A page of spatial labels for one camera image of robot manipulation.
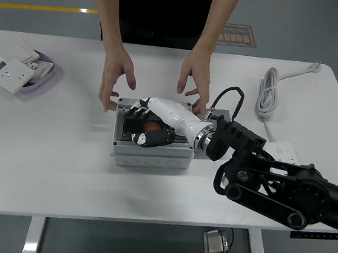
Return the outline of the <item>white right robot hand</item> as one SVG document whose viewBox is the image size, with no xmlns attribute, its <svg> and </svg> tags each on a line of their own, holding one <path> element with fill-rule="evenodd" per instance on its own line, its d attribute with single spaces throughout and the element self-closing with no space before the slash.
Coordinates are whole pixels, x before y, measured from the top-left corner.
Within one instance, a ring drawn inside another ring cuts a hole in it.
<svg viewBox="0 0 338 253">
<path fill-rule="evenodd" d="M 198 149 L 203 140 L 216 130 L 211 122 L 202 121 L 181 103 L 164 98 L 141 99 L 131 106 L 126 116 L 133 114 L 142 116 L 152 113 L 164 122 L 164 127 L 138 133 L 126 132 L 126 137 L 141 147 L 169 145 L 179 135 L 188 140 L 190 147 Z"/>
</svg>

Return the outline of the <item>person's left hand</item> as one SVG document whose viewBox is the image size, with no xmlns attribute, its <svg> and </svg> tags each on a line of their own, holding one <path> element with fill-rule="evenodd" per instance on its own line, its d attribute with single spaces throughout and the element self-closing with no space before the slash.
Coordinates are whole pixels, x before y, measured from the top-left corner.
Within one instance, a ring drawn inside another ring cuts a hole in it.
<svg viewBox="0 0 338 253">
<path fill-rule="evenodd" d="M 195 89 L 185 92 L 185 96 L 198 95 L 193 103 L 193 113 L 205 115 L 210 97 L 210 59 L 211 54 L 192 49 L 184 59 L 181 66 L 180 79 L 178 79 L 177 93 L 183 93 L 191 76 L 195 83 Z"/>
</svg>

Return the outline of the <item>person's right hand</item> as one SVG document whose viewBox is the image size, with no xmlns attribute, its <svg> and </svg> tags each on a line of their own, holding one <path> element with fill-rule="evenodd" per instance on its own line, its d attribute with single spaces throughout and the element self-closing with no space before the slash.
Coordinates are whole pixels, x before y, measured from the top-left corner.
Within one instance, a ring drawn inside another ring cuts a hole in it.
<svg viewBox="0 0 338 253">
<path fill-rule="evenodd" d="M 134 75 L 134 64 L 124 47 L 120 44 L 106 44 L 104 47 L 106 58 L 98 98 L 103 110 L 108 112 L 115 111 L 117 108 L 117 103 L 112 101 L 111 97 L 119 97 L 119 94 L 113 90 L 119 77 L 126 76 L 127 85 L 131 90 L 136 89 L 137 80 Z"/>
</svg>

